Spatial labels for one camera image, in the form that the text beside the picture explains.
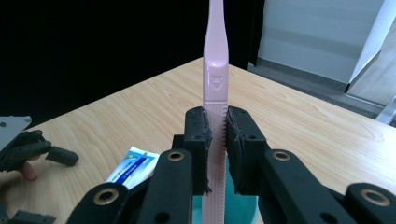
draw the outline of wooden table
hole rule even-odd
[[[1,174],[0,203],[11,217],[21,209],[65,223],[131,146],[158,153],[171,147],[185,112],[202,104],[202,83],[198,59],[34,127],[77,152],[78,164],[34,161],[39,178],[32,182]],[[369,182],[396,194],[396,129],[233,66],[229,104],[246,109],[272,148],[295,153],[323,185],[344,193],[351,183]]]

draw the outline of black wall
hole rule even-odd
[[[225,2],[230,63],[245,69],[256,4]],[[202,57],[207,11],[207,0],[1,0],[0,116],[36,125]]]

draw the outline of pink toothbrush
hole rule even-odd
[[[207,159],[208,184],[212,192],[202,199],[204,224],[224,223],[228,72],[223,0],[210,0],[204,46],[204,109],[213,132]]]

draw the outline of light wood tabletop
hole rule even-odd
[[[75,151],[79,161],[74,167],[43,157],[32,161],[38,179],[31,182],[2,173],[0,203],[8,215],[21,209],[65,223],[130,147],[170,149],[174,134],[184,132],[186,111],[202,105],[202,63],[184,64],[32,128]],[[349,184],[367,182],[396,194],[396,129],[233,66],[229,105],[247,110],[271,148],[296,154],[323,185],[345,193]]]

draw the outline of gray floor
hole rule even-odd
[[[345,94],[346,84],[325,77],[316,76],[278,63],[258,59],[257,65],[249,65],[248,71],[266,77],[297,91],[305,92],[321,100],[375,119],[382,111],[382,105],[364,102]]]

